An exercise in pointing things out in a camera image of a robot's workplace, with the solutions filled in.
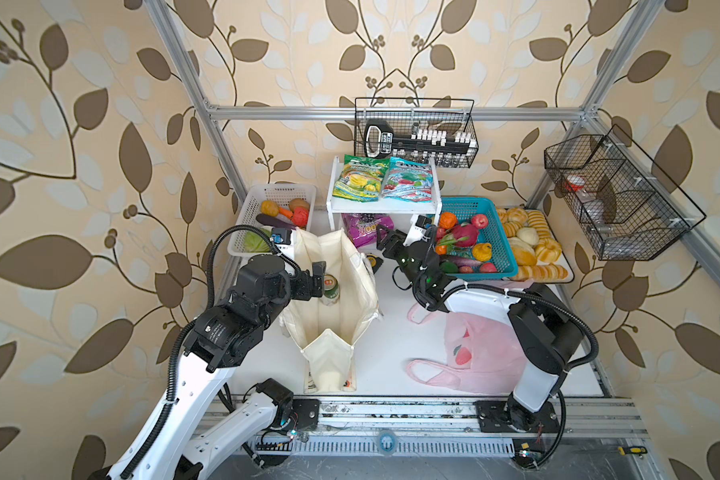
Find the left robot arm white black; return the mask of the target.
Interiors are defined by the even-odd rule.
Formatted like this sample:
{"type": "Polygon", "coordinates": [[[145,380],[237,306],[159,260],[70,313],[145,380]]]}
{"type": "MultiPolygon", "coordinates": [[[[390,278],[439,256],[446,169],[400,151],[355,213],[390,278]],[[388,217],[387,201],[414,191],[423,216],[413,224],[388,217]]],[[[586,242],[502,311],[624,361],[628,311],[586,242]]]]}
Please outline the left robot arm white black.
{"type": "Polygon", "coordinates": [[[92,478],[207,479],[238,449],[249,449],[258,433],[295,426],[292,391],[267,379],[222,421],[195,433],[214,399],[230,403],[229,380],[289,303],[324,293],[325,262],[299,267],[293,232],[237,225],[220,237],[238,232],[261,238],[267,253],[241,267],[226,299],[210,296],[206,310],[180,330],[168,358],[164,398],[121,458],[92,478]]]}

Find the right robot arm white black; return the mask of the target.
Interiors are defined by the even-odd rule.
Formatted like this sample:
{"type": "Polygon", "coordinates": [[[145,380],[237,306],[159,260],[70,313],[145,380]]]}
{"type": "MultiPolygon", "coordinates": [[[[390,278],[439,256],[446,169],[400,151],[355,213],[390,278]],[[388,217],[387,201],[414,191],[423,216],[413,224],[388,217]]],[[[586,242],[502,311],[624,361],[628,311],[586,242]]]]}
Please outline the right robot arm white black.
{"type": "Polygon", "coordinates": [[[562,385],[570,371],[593,362],[599,344],[590,327],[568,310],[545,285],[512,290],[465,282],[446,271],[434,248],[435,229],[417,240],[381,227],[376,247],[396,262],[408,279],[427,322],[445,318],[444,363],[414,359],[408,376],[424,385],[484,394],[505,394],[496,406],[477,413],[494,427],[542,435],[552,419],[556,435],[543,452],[521,447],[514,461],[521,469],[543,467],[558,449],[567,422],[562,385]]]}

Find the purple grape candy bag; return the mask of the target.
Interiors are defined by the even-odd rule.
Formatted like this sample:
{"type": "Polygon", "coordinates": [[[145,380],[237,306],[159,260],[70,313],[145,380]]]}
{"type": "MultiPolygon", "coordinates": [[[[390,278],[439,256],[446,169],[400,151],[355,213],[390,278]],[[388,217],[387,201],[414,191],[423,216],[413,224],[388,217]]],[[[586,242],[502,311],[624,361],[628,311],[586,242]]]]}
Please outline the purple grape candy bag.
{"type": "Polygon", "coordinates": [[[390,216],[377,213],[343,213],[344,229],[356,247],[376,242],[376,230],[379,225],[394,229],[390,216]]]}

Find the cream canvas tote bag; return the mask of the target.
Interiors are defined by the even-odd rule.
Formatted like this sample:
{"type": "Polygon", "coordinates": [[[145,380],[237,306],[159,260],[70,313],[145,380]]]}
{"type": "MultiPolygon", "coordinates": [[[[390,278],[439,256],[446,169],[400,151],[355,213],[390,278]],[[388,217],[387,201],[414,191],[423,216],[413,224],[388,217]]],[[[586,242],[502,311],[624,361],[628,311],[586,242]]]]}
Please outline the cream canvas tote bag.
{"type": "Polygon", "coordinates": [[[341,230],[322,236],[295,233],[294,259],[303,269],[325,261],[326,274],[340,284],[340,298],[324,305],[320,298],[293,301],[279,323],[308,363],[305,390],[335,393],[355,388],[352,377],[355,344],[380,317],[375,279],[366,255],[341,230]]]}

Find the teal red snack bag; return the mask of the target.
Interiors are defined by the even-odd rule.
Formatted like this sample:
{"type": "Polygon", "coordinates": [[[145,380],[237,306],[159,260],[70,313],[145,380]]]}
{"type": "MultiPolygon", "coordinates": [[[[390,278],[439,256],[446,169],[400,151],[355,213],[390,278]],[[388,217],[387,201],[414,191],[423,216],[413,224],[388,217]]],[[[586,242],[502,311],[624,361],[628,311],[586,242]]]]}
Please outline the teal red snack bag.
{"type": "Polygon", "coordinates": [[[407,202],[432,200],[434,175],[430,165],[392,157],[382,182],[382,198],[407,202]]]}

